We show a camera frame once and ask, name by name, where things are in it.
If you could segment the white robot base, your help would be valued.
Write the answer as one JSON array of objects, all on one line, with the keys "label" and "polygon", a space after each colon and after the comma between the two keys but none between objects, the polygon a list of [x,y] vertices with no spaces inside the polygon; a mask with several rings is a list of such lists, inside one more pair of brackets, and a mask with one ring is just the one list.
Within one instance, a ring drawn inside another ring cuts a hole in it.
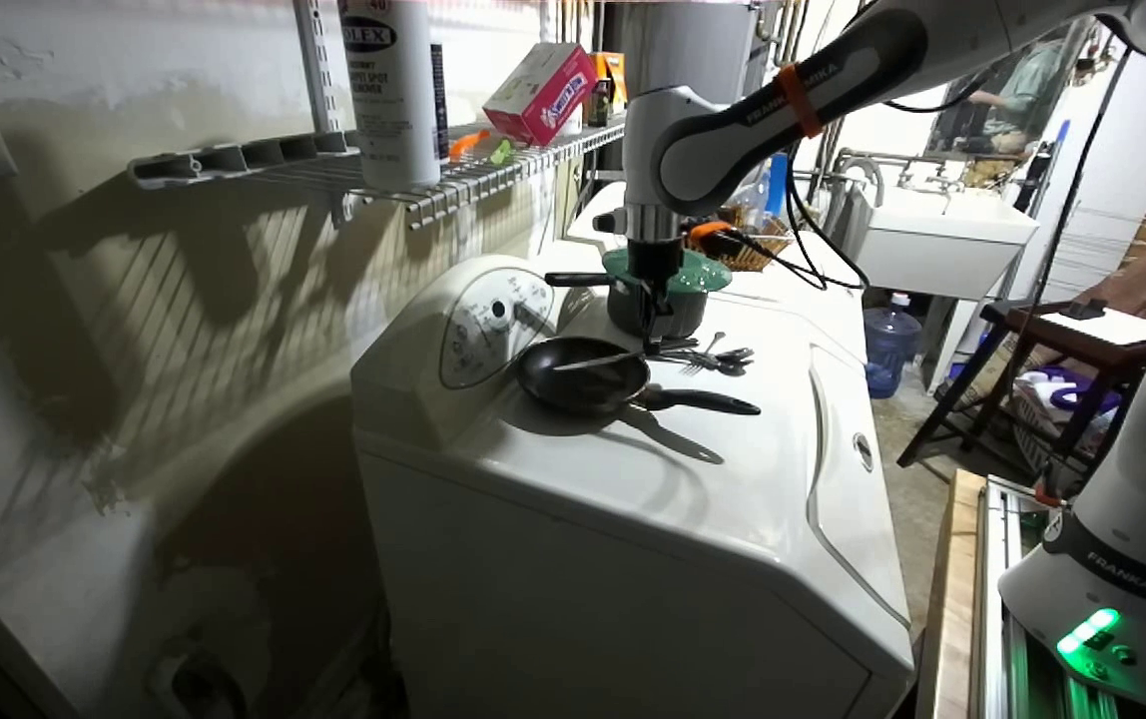
[{"label": "white robot base", "polygon": [[1068,674],[1146,702],[1146,377],[1111,453],[999,594]]}]

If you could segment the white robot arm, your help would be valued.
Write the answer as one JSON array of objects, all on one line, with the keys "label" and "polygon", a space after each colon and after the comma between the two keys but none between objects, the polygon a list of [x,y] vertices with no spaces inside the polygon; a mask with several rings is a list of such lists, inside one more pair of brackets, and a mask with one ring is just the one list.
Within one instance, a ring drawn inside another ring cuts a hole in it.
[{"label": "white robot arm", "polygon": [[609,3],[628,60],[628,286],[646,344],[669,314],[674,222],[716,213],[769,152],[994,65],[1079,17],[1096,17],[1146,56],[1146,0],[869,0],[819,53],[750,89],[750,0]]}]

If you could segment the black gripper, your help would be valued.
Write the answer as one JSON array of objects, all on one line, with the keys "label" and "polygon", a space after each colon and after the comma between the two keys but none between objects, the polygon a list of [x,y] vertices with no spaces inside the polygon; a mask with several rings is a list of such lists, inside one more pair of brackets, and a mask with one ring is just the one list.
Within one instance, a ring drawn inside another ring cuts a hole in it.
[{"label": "black gripper", "polygon": [[660,344],[660,320],[668,310],[668,284],[681,269],[681,246],[674,238],[668,244],[628,244],[630,277],[644,290],[644,338]]}]

